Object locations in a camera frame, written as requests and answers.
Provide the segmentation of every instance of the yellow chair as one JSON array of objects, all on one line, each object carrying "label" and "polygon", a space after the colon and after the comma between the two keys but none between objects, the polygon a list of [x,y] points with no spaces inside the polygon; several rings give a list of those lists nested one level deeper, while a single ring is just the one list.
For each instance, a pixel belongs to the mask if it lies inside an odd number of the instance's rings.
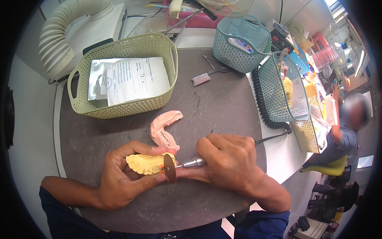
[{"label": "yellow chair", "polygon": [[348,156],[346,155],[337,161],[328,163],[327,165],[312,165],[305,169],[301,169],[300,172],[317,171],[329,176],[339,176],[343,173],[347,159]]}]

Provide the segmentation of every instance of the printed form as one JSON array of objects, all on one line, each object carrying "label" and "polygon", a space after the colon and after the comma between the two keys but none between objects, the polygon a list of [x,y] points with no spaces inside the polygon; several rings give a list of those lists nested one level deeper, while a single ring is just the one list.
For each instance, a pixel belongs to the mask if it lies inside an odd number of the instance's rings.
[{"label": "printed form", "polygon": [[161,95],[170,88],[162,57],[129,58],[105,64],[108,105]]},{"label": "printed form", "polygon": [[292,98],[292,107],[290,108],[290,112],[293,117],[307,115],[309,112],[309,106],[306,102],[305,88],[304,84],[301,81],[300,77],[292,80],[293,84],[293,94]]}]

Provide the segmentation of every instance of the floor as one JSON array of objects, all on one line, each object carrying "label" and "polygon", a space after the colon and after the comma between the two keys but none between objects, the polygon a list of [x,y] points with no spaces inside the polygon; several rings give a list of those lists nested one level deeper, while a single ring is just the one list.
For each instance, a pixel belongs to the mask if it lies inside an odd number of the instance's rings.
[{"label": "floor", "polygon": [[[282,185],[288,190],[291,195],[291,208],[289,216],[289,224],[284,232],[284,238],[288,238],[289,228],[295,224],[300,216],[304,216],[307,213],[308,201],[313,198],[312,193],[315,182],[324,182],[325,177],[322,177],[320,172],[296,172],[289,179],[287,179]],[[260,206],[255,203],[251,205],[250,210],[261,210]],[[227,219],[223,219],[222,228],[227,234],[233,238],[235,228]]]}]

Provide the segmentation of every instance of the white flexible hose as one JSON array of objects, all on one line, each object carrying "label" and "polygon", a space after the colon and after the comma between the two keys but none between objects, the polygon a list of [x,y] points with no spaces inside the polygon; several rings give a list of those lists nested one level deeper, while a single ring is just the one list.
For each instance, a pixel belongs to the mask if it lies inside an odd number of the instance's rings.
[{"label": "white flexible hose", "polygon": [[109,0],[67,0],[53,11],[42,26],[38,47],[49,78],[57,77],[74,57],[65,39],[68,25],[81,16],[94,16],[112,7]]}]

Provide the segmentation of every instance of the coiled black cable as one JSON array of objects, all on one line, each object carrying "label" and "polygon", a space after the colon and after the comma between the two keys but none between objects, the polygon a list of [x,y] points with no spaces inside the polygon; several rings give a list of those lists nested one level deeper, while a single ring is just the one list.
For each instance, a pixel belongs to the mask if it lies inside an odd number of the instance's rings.
[{"label": "coiled black cable", "polygon": [[285,133],[282,133],[280,135],[264,138],[264,139],[259,140],[259,141],[255,140],[256,143],[262,143],[262,142],[264,142],[266,140],[270,140],[272,138],[276,138],[276,137],[279,137],[279,136],[282,136],[285,134],[290,134],[292,132],[292,129],[290,128],[289,124],[287,124],[285,122],[273,122],[270,120],[268,113],[267,113],[267,109],[265,108],[265,102],[264,102],[264,97],[263,97],[263,93],[261,90],[258,71],[259,71],[259,67],[256,67],[251,72],[251,76],[252,76],[253,88],[255,90],[257,106],[259,108],[261,118],[263,119],[265,125],[267,125],[269,128],[273,128],[273,129],[283,128],[286,130]]}]

